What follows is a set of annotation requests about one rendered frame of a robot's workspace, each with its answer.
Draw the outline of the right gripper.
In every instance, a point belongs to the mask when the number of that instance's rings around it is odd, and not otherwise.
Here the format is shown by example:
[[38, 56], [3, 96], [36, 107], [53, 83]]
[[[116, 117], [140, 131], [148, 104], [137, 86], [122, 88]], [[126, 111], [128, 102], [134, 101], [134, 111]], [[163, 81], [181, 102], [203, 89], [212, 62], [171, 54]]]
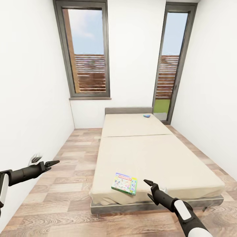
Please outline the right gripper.
[[161, 191], [157, 183], [154, 183], [153, 181], [150, 181], [147, 179], [144, 179], [144, 182], [146, 182], [149, 186], [151, 186], [152, 195], [148, 194], [148, 196], [153, 200], [153, 202], [157, 206], [158, 204], [161, 204], [164, 206], [164, 199], [168, 194]]

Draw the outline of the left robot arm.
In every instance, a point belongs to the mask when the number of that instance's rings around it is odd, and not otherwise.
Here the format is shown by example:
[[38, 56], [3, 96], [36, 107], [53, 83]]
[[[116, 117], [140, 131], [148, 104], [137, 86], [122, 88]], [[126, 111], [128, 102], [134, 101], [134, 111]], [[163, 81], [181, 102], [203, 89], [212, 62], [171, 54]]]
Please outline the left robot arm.
[[[43, 157], [42, 153], [36, 153], [29, 161], [28, 167], [12, 171], [0, 171], [0, 209], [4, 207], [8, 186], [37, 178], [40, 174], [51, 169], [51, 166], [59, 163], [59, 160], [37, 163]], [[1, 216], [1, 210], [0, 210]]]

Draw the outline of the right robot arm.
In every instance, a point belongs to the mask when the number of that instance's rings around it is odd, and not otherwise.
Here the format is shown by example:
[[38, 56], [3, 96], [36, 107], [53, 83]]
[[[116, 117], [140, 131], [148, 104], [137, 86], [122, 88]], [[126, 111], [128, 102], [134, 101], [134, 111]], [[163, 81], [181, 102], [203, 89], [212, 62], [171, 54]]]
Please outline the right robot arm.
[[144, 182], [151, 186], [152, 195], [148, 196], [157, 206], [161, 204], [171, 212], [175, 212], [186, 237], [213, 237], [189, 204], [169, 196], [166, 186], [161, 186], [159, 189], [158, 184], [153, 181], [144, 179]]

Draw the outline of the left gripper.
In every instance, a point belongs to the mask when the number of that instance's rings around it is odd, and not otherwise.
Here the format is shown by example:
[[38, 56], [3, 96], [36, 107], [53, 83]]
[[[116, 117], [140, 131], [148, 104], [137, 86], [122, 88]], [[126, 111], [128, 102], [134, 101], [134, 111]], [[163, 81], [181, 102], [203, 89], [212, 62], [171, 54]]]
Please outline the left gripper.
[[37, 178], [40, 174], [43, 174], [44, 172], [51, 169], [51, 166], [54, 164], [59, 163], [59, 160], [56, 161], [48, 161], [44, 164], [44, 162], [39, 162], [37, 165], [29, 166], [22, 168], [23, 171], [23, 181], [30, 180], [32, 178]]

